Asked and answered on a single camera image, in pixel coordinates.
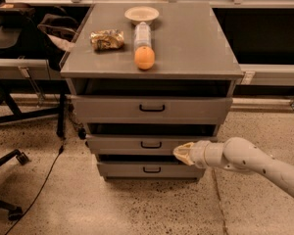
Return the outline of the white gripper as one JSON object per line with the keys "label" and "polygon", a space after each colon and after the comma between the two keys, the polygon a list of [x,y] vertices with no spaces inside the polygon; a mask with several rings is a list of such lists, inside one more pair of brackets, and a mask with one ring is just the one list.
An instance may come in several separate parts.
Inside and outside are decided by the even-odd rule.
{"label": "white gripper", "polygon": [[201,140],[196,143],[186,143],[173,149],[173,155],[186,165],[195,165],[198,168],[211,166],[208,153],[213,148],[210,141]]}

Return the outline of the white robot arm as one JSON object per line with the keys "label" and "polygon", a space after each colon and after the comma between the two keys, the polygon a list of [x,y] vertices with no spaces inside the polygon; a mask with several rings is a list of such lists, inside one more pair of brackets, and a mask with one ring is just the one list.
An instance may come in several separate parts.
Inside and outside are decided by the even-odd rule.
{"label": "white robot arm", "polygon": [[198,168],[256,172],[294,198],[294,165],[267,155],[244,138],[233,137],[223,143],[190,142],[176,147],[173,154],[186,165]]}

